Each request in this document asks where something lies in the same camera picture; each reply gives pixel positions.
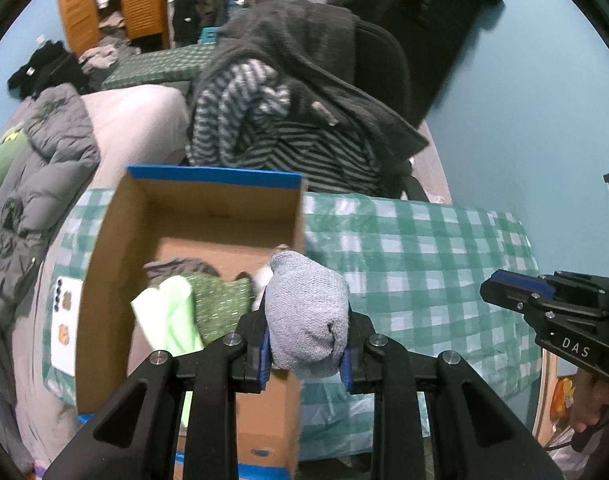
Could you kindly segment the person's right hand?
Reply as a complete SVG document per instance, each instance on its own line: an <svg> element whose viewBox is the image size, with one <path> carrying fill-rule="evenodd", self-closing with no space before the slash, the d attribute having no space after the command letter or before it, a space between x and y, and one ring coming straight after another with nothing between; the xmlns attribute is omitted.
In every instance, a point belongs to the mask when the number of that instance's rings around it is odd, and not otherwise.
<svg viewBox="0 0 609 480"><path fill-rule="evenodd" d="M595 426L602 417L603 408L609 406L609 382L595 378L584 370L578 370L574 385L570 427L581 434L589 427Z"/></svg>

